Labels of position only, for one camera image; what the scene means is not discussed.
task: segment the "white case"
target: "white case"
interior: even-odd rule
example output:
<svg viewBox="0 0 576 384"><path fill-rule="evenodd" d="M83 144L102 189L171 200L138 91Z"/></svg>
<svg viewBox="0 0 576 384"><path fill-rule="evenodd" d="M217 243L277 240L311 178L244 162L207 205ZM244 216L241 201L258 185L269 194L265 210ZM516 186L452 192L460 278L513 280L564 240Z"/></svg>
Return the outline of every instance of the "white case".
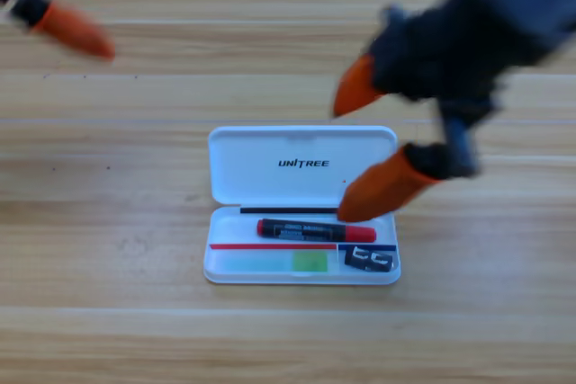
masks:
<svg viewBox="0 0 576 384"><path fill-rule="evenodd" d="M351 224L374 228L373 244L295 242L257 234L262 218L340 223L334 210L346 187L370 165L393 155L397 146L396 134L382 126L213 130L208 138L212 196L227 207L211 216L204 255L206 278L244 284L385 285L397 281L401 260L393 214ZM284 210L271 213L274 208ZM285 213L285 208L301 210ZM345 265L346 251L353 245L392 256L391 270L368 272Z"/></svg>

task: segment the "wooden table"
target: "wooden table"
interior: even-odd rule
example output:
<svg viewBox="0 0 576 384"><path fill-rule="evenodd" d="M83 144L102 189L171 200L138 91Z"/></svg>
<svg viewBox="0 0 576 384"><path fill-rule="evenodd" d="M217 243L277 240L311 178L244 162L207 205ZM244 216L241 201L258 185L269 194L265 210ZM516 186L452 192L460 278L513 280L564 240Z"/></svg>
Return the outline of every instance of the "wooden table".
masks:
<svg viewBox="0 0 576 384"><path fill-rule="evenodd" d="M119 54L0 27L1 383L576 382L572 49L510 78L481 178L398 214L396 284L216 286L208 133L329 123L391 0L63 1ZM431 115L387 97L337 123L431 140Z"/></svg>

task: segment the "green strip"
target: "green strip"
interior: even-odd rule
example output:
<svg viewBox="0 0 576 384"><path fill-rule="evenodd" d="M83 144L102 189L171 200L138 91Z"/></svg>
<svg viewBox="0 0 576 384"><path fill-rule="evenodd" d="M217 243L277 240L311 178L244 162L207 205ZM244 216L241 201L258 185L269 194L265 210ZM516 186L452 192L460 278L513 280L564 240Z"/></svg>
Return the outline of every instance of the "green strip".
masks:
<svg viewBox="0 0 576 384"><path fill-rule="evenodd" d="M292 259L293 272L327 272L328 254L323 251L295 251Z"/></svg>

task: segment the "black line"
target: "black line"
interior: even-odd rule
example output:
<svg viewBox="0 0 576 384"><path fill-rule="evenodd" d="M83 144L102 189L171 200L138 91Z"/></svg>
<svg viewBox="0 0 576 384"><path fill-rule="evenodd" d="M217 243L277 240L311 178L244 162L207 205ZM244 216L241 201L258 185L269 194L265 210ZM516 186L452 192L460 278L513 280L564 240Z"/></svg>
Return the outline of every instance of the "black line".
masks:
<svg viewBox="0 0 576 384"><path fill-rule="evenodd" d="M338 209L325 207L242 207L240 213L293 213L293 214L335 214Z"/></svg>

